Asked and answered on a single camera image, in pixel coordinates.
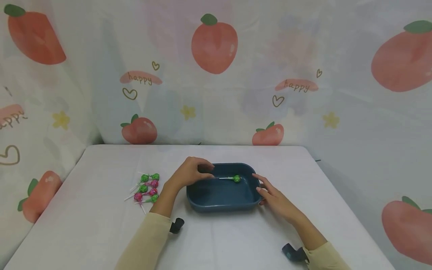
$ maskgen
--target yellow star flower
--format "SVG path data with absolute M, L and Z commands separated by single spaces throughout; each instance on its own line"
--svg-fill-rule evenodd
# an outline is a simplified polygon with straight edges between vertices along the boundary
M 67 130 L 67 124 L 70 122 L 69 116 L 67 116 L 64 111 L 61 111 L 59 114 L 53 114 L 53 118 L 55 122 L 53 123 L 54 128 L 62 127 L 64 130 Z
M 328 115 L 323 115 L 323 120 L 325 121 L 324 127 L 337 128 L 339 124 L 339 117 L 335 116 L 332 111 Z
M 184 119 L 187 120 L 189 118 L 195 118 L 195 107 L 188 107 L 186 105 L 183 106 L 183 109 L 180 112 L 184 115 Z

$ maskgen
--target white tablecloth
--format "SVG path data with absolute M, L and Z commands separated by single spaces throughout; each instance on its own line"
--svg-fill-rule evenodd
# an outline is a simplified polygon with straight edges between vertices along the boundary
M 159 173 L 161 189 L 187 156 L 249 164 L 309 217 L 352 269 L 394 269 L 303 147 L 99 145 L 84 152 L 6 270 L 113 269 L 144 217 L 133 200 L 123 201 L 140 172 Z M 282 254 L 286 243 L 302 244 L 268 209 L 198 214 L 184 188 L 176 217 L 185 225 L 170 236 L 159 270 L 306 269 Z

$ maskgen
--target left hand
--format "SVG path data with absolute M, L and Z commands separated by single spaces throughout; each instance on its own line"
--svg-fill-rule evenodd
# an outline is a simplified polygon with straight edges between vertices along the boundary
M 182 188 L 192 185 L 199 180 L 214 178 L 213 174 L 198 172 L 198 166 L 205 169 L 205 171 L 212 171 L 214 169 L 214 165 L 208 160 L 189 156 L 168 181 L 175 184 L 178 188 Z

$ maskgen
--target blue plastic tray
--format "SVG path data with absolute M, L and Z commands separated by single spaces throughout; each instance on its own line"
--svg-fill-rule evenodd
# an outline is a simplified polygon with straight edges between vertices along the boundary
M 201 180 L 186 188 L 192 208 L 200 213 L 230 212 L 252 209 L 261 196 L 256 190 L 259 181 L 252 176 L 255 170 L 244 163 L 217 163 L 211 173 L 215 179 Z M 235 183 L 222 177 L 240 176 Z

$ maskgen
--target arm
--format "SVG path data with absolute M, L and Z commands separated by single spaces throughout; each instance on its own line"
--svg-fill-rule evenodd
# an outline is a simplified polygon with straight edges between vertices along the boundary
M 213 178 L 211 174 L 198 172 L 198 166 L 213 170 L 205 159 L 188 157 L 164 184 L 158 200 L 127 245 L 117 262 L 116 270 L 153 270 L 160 252 L 168 239 L 171 212 L 178 192 L 198 180 Z
M 253 174 L 261 180 L 258 193 L 263 197 L 260 205 L 268 204 L 270 208 L 291 223 L 299 234 L 304 250 L 308 256 L 310 270 L 349 270 L 339 253 L 331 243 L 318 231 L 312 222 L 293 203 L 291 203 L 279 190 L 277 190 L 265 177 Z

